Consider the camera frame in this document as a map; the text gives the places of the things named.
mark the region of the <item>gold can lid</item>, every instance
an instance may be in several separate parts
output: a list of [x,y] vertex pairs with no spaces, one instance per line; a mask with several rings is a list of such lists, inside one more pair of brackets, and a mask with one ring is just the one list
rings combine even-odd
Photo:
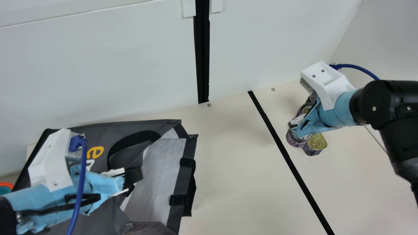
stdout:
[[307,144],[313,150],[322,150],[328,145],[321,133],[313,134]]

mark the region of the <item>can label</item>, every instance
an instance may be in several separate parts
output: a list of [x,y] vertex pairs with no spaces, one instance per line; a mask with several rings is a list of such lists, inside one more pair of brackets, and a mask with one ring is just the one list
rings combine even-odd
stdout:
[[286,140],[293,147],[300,148],[300,147],[303,147],[306,144],[306,142],[308,141],[310,136],[311,135],[307,135],[307,136],[304,136],[302,139],[299,139],[299,138],[296,138],[293,135],[292,131],[289,129],[286,133]]
[[305,151],[306,154],[308,154],[309,156],[315,156],[318,155],[322,152],[323,149],[321,150],[314,150],[312,149],[308,143],[305,143],[305,145],[303,146],[303,150]]

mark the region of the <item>black tape line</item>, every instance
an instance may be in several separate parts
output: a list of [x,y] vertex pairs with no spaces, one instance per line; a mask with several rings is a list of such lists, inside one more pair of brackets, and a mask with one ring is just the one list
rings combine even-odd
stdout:
[[271,136],[273,137],[274,141],[276,142],[277,147],[279,148],[280,152],[283,155],[283,158],[285,159],[290,171],[293,173],[293,176],[295,177],[296,181],[298,182],[299,186],[301,187],[303,193],[305,194],[306,199],[308,200],[309,204],[311,204],[311,207],[313,211],[315,212],[316,216],[318,217],[319,221],[321,222],[322,226],[324,227],[326,233],[328,235],[334,235],[334,232],[332,231],[331,227],[329,226],[327,220],[325,219],[325,216],[322,214],[321,209],[319,209],[318,204],[315,202],[314,197],[312,196],[311,192],[309,191],[308,187],[306,186],[305,182],[303,181],[301,175],[299,174],[298,170],[296,169],[295,165],[293,164],[289,153],[287,152],[285,146],[283,145],[282,141],[280,140],[279,136],[276,133],[276,130],[274,129],[273,125],[271,124],[270,120],[268,119],[268,116],[264,112],[263,108],[261,107],[260,103],[258,102],[257,98],[255,97],[254,93],[252,91],[249,91],[248,94],[250,95],[252,102],[254,103],[255,107],[257,108],[258,112],[260,113],[261,117],[263,118],[263,121],[265,125],[267,126],[268,130],[270,131]]
[[194,19],[194,51],[198,102],[209,101],[209,0],[196,0]]

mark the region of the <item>tin can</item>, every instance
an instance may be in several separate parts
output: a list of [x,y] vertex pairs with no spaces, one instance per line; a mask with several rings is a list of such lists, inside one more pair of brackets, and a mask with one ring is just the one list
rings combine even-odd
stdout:
[[296,118],[302,114],[307,114],[313,106],[314,103],[305,103],[304,105],[302,105],[302,107],[300,107],[298,112],[296,113]]
[[296,138],[290,129],[286,133],[287,142],[297,148],[303,147],[310,137],[311,135],[304,136],[302,139]]
[[318,155],[324,150],[327,143],[321,133],[313,134],[303,146],[303,150],[309,156]]
[[317,94],[316,94],[316,93],[312,93],[312,94],[310,94],[310,95],[308,96],[308,99],[306,100],[305,104],[306,104],[306,103],[315,103],[315,102],[316,102],[316,96],[317,96]]

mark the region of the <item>yellow letter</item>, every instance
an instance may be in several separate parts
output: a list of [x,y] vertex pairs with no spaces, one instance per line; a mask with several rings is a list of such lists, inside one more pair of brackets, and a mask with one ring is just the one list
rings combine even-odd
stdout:
[[87,152],[87,159],[90,159],[91,157],[93,157],[93,159],[96,159],[96,158],[100,157],[100,155],[103,153],[104,150],[105,149],[102,146],[97,146],[97,147],[91,148]]

